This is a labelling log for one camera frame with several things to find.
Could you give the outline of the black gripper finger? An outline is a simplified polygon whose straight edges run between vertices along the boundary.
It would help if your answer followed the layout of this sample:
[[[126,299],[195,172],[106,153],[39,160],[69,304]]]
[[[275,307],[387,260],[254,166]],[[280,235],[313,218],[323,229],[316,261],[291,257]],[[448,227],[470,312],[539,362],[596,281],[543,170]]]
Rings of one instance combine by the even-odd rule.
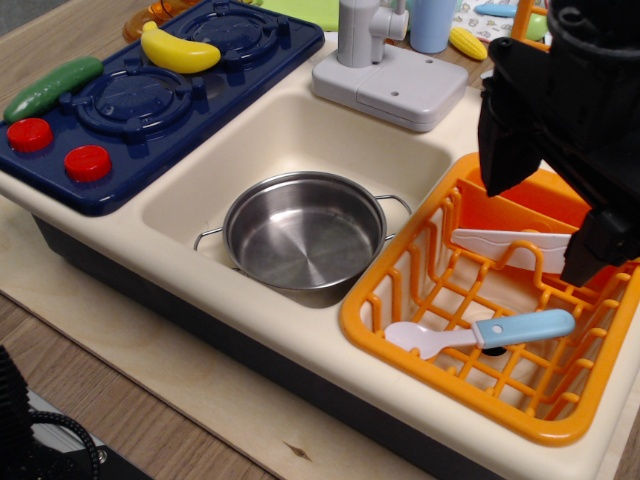
[[[607,266],[639,257],[639,217],[613,208],[593,209],[570,238],[561,280],[577,287]]]

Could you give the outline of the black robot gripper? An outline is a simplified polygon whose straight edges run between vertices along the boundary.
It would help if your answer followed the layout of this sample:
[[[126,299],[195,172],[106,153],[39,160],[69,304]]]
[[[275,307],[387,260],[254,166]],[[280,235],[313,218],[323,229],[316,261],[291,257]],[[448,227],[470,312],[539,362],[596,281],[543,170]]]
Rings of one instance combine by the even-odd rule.
[[[491,43],[478,124],[497,196],[548,163],[589,205],[639,209],[639,4],[553,1],[548,52]]]

